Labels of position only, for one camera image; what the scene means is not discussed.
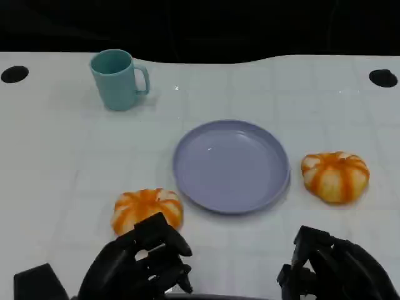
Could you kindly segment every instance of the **plate rim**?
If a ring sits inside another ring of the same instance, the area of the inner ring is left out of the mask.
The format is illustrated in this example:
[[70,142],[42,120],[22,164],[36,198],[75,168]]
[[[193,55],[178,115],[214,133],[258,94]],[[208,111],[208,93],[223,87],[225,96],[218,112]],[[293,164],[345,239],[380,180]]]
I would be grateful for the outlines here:
[[[210,126],[213,124],[219,124],[219,123],[239,123],[239,124],[245,124],[245,125],[250,125],[250,126],[254,126],[255,128],[258,128],[266,133],[268,133],[269,135],[272,136],[272,138],[277,142],[277,144],[281,147],[282,152],[284,154],[284,164],[287,166],[287,172],[285,174],[285,178],[284,181],[282,182],[282,186],[279,188],[279,190],[276,192],[276,194],[274,194],[272,197],[270,197],[270,201],[267,202],[263,202],[261,204],[258,205],[254,205],[253,207],[249,207],[248,209],[241,209],[241,210],[233,210],[233,211],[226,211],[226,210],[220,210],[220,209],[216,209],[215,207],[207,207],[203,204],[201,204],[199,201],[193,199],[188,193],[187,191],[185,191],[182,187],[182,185],[180,184],[180,180],[178,180],[178,171],[177,171],[177,161],[178,161],[178,151],[182,148],[182,144],[190,137],[192,136],[196,131],[200,131],[203,127],[206,126]],[[212,211],[214,213],[219,213],[219,214],[226,214],[226,215],[240,215],[240,214],[247,214],[247,213],[251,213],[254,211],[258,211],[260,209],[264,209],[267,208],[269,206],[272,206],[286,191],[286,189],[289,187],[289,183],[290,183],[290,178],[291,178],[291,166],[290,166],[290,162],[289,162],[289,157],[288,154],[285,150],[285,148],[283,147],[283,145],[281,144],[281,142],[279,141],[279,139],[276,138],[276,136],[274,134],[272,134],[271,132],[269,132],[268,130],[262,128],[261,126],[258,126],[254,123],[251,122],[247,122],[247,121],[242,121],[242,120],[237,120],[237,119],[220,119],[220,120],[215,120],[215,121],[210,121],[210,122],[205,122],[204,124],[201,124],[199,126],[196,126],[195,128],[189,130],[177,143],[175,149],[174,149],[174,154],[172,157],[172,173],[175,179],[175,183],[177,188],[179,189],[179,191],[181,193],[183,193],[188,199],[190,199],[192,202],[194,202],[196,205],[201,206],[204,209],[207,209],[208,211]]]

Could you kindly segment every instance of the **black circle marker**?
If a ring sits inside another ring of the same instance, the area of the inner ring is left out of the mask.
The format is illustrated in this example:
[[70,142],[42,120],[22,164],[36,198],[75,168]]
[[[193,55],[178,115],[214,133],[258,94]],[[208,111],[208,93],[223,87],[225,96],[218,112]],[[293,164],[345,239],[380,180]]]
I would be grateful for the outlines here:
[[369,73],[369,80],[382,88],[391,88],[398,83],[398,78],[390,70],[375,70]]
[[1,81],[4,83],[17,83],[28,76],[29,70],[24,66],[9,67],[1,74]]

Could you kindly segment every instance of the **mug handle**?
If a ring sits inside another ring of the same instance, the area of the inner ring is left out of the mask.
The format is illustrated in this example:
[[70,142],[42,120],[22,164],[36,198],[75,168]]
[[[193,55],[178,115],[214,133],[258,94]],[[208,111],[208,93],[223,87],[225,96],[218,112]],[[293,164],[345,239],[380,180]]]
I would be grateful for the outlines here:
[[144,66],[141,66],[140,64],[135,65],[134,68],[142,71],[143,77],[144,77],[144,82],[146,83],[146,89],[144,91],[136,91],[136,94],[147,95],[150,90],[150,80],[149,80],[148,70]]

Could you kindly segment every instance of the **teal mug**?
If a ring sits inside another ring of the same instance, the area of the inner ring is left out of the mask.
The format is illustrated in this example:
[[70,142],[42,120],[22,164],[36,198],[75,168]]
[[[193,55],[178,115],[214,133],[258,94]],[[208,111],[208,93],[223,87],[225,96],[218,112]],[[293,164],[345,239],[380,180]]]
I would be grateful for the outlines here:
[[[110,49],[97,53],[90,68],[104,105],[113,111],[126,111],[138,101],[139,95],[147,95],[150,89],[148,70],[133,64],[132,56],[123,50]],[[138,91],[134,70],[142,71],[146,89]]]

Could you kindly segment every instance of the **black background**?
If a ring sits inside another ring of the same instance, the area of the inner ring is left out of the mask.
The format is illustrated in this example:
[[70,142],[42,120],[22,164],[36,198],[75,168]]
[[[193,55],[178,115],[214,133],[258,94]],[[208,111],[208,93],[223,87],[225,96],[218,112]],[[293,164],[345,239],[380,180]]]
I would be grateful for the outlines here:
[[2,0],[0,51],[122,48],[170,63],[400,54],[393,0]]

